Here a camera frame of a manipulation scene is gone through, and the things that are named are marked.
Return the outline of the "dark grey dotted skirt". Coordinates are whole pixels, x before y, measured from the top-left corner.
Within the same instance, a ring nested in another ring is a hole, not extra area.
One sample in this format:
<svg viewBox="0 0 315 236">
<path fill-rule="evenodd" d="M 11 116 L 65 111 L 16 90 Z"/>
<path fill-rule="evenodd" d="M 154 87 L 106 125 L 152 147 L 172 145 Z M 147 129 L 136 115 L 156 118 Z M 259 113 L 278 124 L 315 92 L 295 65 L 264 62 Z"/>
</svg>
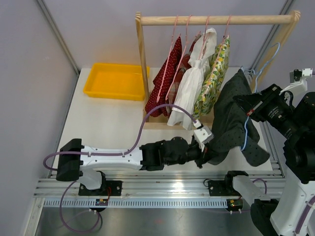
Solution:
<svg viewBox="0 0 315 236">
<path fill-rule="evenodd" d="M 214 138 L 209 142 L 206 160 L 213 165 L 220 164 L 233 148 L 242 151 L 246 161 L 254 167 L 264 164 L 270 154 L 258 145 L 260 135 L 248 121 L 245 112 L 234 102 L 236 95 L 249 95 L 251 89 L 241 69 L 223 86 L 213 106 L 214 121 L 212 133 Z"/>
</svg>

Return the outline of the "blue wire hanger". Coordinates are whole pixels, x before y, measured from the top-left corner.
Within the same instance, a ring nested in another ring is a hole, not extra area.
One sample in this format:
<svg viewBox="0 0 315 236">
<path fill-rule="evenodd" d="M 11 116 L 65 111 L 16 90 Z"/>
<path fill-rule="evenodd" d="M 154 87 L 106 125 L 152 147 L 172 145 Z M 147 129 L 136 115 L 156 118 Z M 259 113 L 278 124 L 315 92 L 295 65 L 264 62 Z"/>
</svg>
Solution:
<svg viewBox="0 0 315 236">
<path fill-rule="evenodd" d="M 261 76 L 261 74 L 262 74 L 262 72 L 264 71 L 264 69 L 266 68 L 266 66 L 267 66 L 268 64 L 270 64 L 270 63 L 272 62 L 272 60 L 275 58 L 275 56 L 277 55 L 278 51 L 280 50 L 281 43 L 280 43 L 280 42 L 277 42 L 277 43 L 275 43 L 275 44 L 274 44 L 273 46 L 271 46 L 271 47 L 273 48 L 273 47 L 275 47 L 275 46 L 277 46 L 277 49 L 276 49 L 276 51 L 274 52 L 274 54 L 272 55 L 272 57 L 271 57 L 268 61 L 266 61 L 266 62 L 264 63 L 264 65 L 262 66 L 262 68 L 261 68 L 257 73 L 255 73 L 256 78 L 255 78 L 255 84 L 254 84 L 254 93 L 257 92 L 257 86 L 258 86 L 258 79 L 259 79 L 259 77 Z M 247 124 L 248 124 L 249 120 L 250 120 L 250 117 L 247 116 L 247 119 L 246 119 L 246 121 L 245 121 L 245 123 L 244 123 L 244 129 L 245 129 L 244 144 L 243 144 L 243 146 L 240 148 L 240 151 L 244 151 L 245 148 L 246 148 L 246 145 L 247 145 L 247 140 L 248 140 L 248 128 L 247 128 Z"/>
</svg>

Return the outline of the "lemon print skirt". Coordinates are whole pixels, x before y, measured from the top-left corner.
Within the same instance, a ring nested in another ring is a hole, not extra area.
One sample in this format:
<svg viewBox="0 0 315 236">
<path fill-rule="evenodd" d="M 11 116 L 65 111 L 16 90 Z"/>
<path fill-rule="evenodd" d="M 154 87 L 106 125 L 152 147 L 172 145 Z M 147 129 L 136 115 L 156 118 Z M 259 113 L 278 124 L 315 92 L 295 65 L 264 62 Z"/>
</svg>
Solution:
<svg viewBox="0 0 315 236">
<path fill-rule="evenodd" d="M 194 105 L 193 116 L 200 118 L 212 110 L 219 97 L 225 74 L 229 67 L 230 37 L 226 35 L 215 53 L 209 57 L 210 68 L 206 71 L 200 95 Z"/>
</svg>

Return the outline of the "red polka dot skirt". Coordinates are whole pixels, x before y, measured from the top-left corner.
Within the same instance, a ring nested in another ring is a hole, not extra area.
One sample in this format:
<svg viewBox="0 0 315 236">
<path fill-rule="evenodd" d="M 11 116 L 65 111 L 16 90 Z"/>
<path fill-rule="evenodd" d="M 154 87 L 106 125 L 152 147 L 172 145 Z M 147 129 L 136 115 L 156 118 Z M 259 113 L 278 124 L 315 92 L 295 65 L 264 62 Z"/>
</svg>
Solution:
<svg viewBox="0 0 315 236">
<path fill-rule="evenodd" d="M 181 37 L 179 36 L 175 42 L 175 45 L 172 49 L 171 54 L 170 54 L 170 59 L 169 59 L 167 71 L 165 74 L 163 89 L 162 89 L 161 94 L 160 94 L 160 100 L 158 103 L 156 102 L 158 91 L 159 91 L 161 81 L 162 81 L 162 76 L 163 76 L 166 60 L 165 60 L 164 64 L 162 65 L 160 71 L 158 72 L 158 74 L 156 75 L 156 77 L 153 80 L 154 89 L 151 92 L 149 100 L 145 105 L 146 113 L 148 113 L 151 109 L 153 109 L 156 106 L 165 104 L 165 97 L 166 97 L 166 94 L 167 94 L 167 92 L 170 88 L 170 85 L 172 83 L 172 80 L 173 80 L 173 77 L 174 77 L 174 74 L 176 71 L 176 66 L 179 63 L 181 55 L 182 55 L 182 41 L 181 41 Z"/>
</svg>

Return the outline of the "white skirt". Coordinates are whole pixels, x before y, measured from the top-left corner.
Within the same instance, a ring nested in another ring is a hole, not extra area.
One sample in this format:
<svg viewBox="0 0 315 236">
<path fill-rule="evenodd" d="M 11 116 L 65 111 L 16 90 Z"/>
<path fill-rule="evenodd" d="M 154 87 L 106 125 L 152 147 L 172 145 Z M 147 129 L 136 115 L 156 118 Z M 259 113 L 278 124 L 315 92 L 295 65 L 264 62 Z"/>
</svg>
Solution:
<svg viewBox="0 0 315 236">
<path fill-rule="evenodd" d="M 204 54 L 200 60 L 198 57 L 203 42 L 203 34 L 194 45 L 188 61 L 191 68 L 184 73 L 180 82 L 174 106 L 168 119 L 167 125 L 169 126 L 179 124 L 185 130 L 192 129 L 191 117 L 194 118 L 194 105 L 200 95 L 205 73 L 210 68 L 208 59 L 215 53 L 217 46 L 217 32 L 214 28 L 207 29 L 206 36 Z"/>
</svg>

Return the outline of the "red plaid skirt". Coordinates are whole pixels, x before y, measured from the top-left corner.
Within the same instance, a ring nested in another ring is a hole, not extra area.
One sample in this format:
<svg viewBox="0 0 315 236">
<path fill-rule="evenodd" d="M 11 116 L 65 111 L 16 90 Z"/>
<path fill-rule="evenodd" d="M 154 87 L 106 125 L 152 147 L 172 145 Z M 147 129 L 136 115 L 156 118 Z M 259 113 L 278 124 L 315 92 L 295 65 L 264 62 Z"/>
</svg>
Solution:
<svg viewBox="0 0 315 236">
<path fill-rule="evenodd" d="M 200 37 L 201 37 L 201 32 L 196 34 L 196 36 L 194 37 L 194 40 L 192 41 L 188 52 L 185 51 L 185 55 L 183 57 L 183 60 L 182 60 L 181 65 L 179 67 L 179 71 L 178 71 L 178 73 L 176 75 L 174 84 L 173 84 L 171 92 L 169 94 L 169 100 L 165 101 L 166 104 L 173 104 L 174 103 L 176 95 L 177 95 L 177 92 L 178 92 L 178 88 L 179 88 L 180 82 L 181 82 L 181 80 L 183 78 L 183 75 L 189 68 L 191 68 L 191 66 L 189 65 L 188 61 L 190 59 L 190 55 L 191 55 L 191 53 L 193 51 L 194 45 L 198 41 L 198 39 Z"/>
</svg>

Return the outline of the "pink hanger of plaid skirt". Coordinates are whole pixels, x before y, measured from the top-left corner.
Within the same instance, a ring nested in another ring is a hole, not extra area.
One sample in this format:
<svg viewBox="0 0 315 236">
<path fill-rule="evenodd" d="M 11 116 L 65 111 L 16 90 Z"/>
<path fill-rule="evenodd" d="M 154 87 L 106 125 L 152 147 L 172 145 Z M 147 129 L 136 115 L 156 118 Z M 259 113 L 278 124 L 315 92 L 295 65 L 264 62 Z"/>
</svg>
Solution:
<svg viewBox="0 0 315 236">
<path fill-rule="evenodd" d="M 187 45 L 188 45 L 188 25 L 189 25 L 189 22 L 190 22 L 190 18 L 191 18 L 191 17 L 192 17 L 192 15 L 189 15 L 189 16 L 188 16 L 188 20 L 187 20 L 187 23 L 186 23 L 185 46 L 184 46 L 184 48 L 182 49 L 182 55 L 181 55 L 181 58 L 180 58 L 180 60 L 179 60 L 178 66 L 177 66 L 177 68 L 176 68 L 176 72 L 175 72 L 175 74 L 174 74 L 174 77 L 173 77 L 172 83 L 171 83 L 171 85 L 170 85 L 170 88 L 169 88 L 169 90 L 168 90 L 168 92 L 167 92 L 167 94 L 166 94 L 165 101 L 169 100 L 169 94 L 170 94 L 170 92 L 171 92 L 171 89 L 172 89 L 172 86 L 173 86 L 173 84 L 174 84 L 176 75 L 177 75 L 177 73 L 178 73 L 178 71 L 179 71 L 179 67 L 180 67 L 181 62 L 182 62 L 182 60 L 183 60 L 183 57 L 184 57 L 184 55 L 185 55 L 185 51 L 186 51 L 186 48 L 187 48 Z"/>
</svg>

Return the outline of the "pink hanger of white skirt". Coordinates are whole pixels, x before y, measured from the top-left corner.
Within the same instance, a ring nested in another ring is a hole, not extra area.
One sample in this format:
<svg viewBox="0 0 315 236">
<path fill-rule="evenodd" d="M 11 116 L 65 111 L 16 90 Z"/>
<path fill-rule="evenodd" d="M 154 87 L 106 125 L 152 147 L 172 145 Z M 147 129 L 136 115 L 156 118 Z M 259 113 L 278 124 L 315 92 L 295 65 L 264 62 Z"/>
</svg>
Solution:
<svg viewBox="0 0 315 236">
<path fill-rule="evenodd" d="M 204 48 L 206 46 L 206 39 L 207 39 L 206 35 L 207 35 L 209 18 L 210 18 L 210 15 L 207 16 L 207 20 L 206 20 L 206 24 L 205 24 L 205 30 L 204 30 L 204 34 L 203 34 L 203 42 L 202 42 L 202 46 L 201 46 L 201 49 L 200 49 L 198 60 L 200 60 L 202 58 L 202 55 L 204 54 Z"/>
</svg>

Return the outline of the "pink hanger of lemon skirt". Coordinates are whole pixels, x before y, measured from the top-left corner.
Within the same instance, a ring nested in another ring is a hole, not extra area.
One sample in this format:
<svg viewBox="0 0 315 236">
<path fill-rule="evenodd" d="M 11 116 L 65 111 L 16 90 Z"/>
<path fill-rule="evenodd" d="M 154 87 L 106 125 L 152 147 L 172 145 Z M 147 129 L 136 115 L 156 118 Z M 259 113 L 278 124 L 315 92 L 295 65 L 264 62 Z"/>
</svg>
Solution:
<svg viewBox="0 0 315 236">
<path fill-rule="evenodd" d="M 230 40 L 227 32 L 231 20 L 228 17 L 222 42 L 215 48 L 215 53 L 209 58 L 210 72 L 205 77 L 204 85 L 207 88 L 218 87 L 223 82 L 229 63 Z"/>
</svg>

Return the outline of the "pink hanger of polka skirt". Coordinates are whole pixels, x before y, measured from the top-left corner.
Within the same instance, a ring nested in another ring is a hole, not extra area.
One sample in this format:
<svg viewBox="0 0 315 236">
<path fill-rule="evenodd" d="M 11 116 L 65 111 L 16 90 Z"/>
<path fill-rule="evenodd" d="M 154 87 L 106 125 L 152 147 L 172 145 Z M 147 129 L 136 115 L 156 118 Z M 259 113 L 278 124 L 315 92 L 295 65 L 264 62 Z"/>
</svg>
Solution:
<svg viewBox="0 0 315 236">
<path fill-rule="evenodd" d="M 170 54 L 172 52 L 172 48 L 173 48 L 173 44 L 174 44 L 174 34 L 175 34 L 178 18 L 179 18 L 179 15 L 177 15 L 176 18 L 175 18 L 175 23 L 174 23 L 174 27 L 173 27 L 172 36 L 171 36 L 171 45 L 170 45 L 169 53 L 168 53 L 168 56 L 167 56 L 167 60 L 166 60 L 166 64 L 165 64 L 165 68 L 164 68 L 164 72 L 163 72 L 163 76 L 162 76 L 161 85 L 160 85 L 160 88 L 159 88 L 159 91 L 158 91 L 158 94 L 157 94 L 157 99 L 156 99 L 157 103 L 160 100 L 160 94 L 161 94 L 161 91 L 163 89 L 165 74 L 166 74 L 166 71 L 167 71 L 167 67 L 168 67 L 168 63 L 169 63 L 169 59 L 170 59 Z"/>
</svg>

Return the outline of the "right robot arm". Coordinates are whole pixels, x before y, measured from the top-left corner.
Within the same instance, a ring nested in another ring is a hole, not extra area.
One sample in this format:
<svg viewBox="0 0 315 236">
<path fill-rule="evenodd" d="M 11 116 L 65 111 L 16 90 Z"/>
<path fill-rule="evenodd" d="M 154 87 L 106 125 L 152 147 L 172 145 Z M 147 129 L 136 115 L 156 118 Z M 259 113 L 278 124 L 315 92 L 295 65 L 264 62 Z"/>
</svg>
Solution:
<svg viewBox="0 0 315 236">
<path fill-rule="evenodd" d="M 285 186 L 280 200 L 272 199 L 248 174 L 229 171 L 223 188 L 237 192 L 251 206 L 251 219 L 264 236 L 305 236 L 315 209 L 315 93 L 304 95 L 297 107 L 284 99 L 285 90 L 275 84 L 233 99 L 255 121 L 267 121 L 285 138 Z"/>
</svg>

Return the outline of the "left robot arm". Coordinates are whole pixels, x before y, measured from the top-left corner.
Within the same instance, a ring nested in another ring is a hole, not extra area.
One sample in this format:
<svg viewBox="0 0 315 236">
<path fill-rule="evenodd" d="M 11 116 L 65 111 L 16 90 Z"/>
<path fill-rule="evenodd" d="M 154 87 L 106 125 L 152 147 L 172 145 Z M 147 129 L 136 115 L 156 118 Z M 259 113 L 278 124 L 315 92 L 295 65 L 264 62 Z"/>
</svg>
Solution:
<svg viewBox="0 0 315 236">
<path fill-rule="evenodd" d="M 100 168 L 161 171 L 165 166 L 184 165 L 194 161 L 202 168 L 209 159 L 210 144 L 199 144 L 196 139 L 188 143 L 181 137 L 148 143 L 134 150 L 114 150 L 106 153 L 82 145 L 81 139 L 66 143 L 59 154 L 56 179 L 63 182 L 78 181 L 95 195 L 108 194 L 105 174 Z"/>
</svg>

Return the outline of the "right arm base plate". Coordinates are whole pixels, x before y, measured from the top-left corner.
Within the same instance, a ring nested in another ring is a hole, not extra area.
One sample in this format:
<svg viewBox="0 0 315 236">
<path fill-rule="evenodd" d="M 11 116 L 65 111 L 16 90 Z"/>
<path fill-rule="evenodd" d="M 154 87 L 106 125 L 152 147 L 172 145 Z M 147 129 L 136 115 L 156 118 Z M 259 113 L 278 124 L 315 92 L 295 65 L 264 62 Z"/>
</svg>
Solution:
<svg viewBox="0 0 315 236">
<path fill-rule="evenodd" d="M 209 195 L 214 197 L 240 197 L 240 193 L 236 191 L 231 182 L 225 180 L 209 180 Z"/>
</svg>

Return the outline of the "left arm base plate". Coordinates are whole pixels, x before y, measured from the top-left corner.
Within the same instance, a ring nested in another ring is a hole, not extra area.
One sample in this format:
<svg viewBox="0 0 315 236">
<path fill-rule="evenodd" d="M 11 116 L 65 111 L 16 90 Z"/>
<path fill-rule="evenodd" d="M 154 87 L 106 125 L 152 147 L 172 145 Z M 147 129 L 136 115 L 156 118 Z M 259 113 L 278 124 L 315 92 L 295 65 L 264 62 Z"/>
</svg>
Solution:
<svg viewBox="0 0 315 236">
<path fill-rule="evenodd" d="M 121 196 L 122 184 L 120 180 L 107 180 L 99 189 L 89 190 L 83 184 L 79 187 L 79 196 Z"/>
</svg>

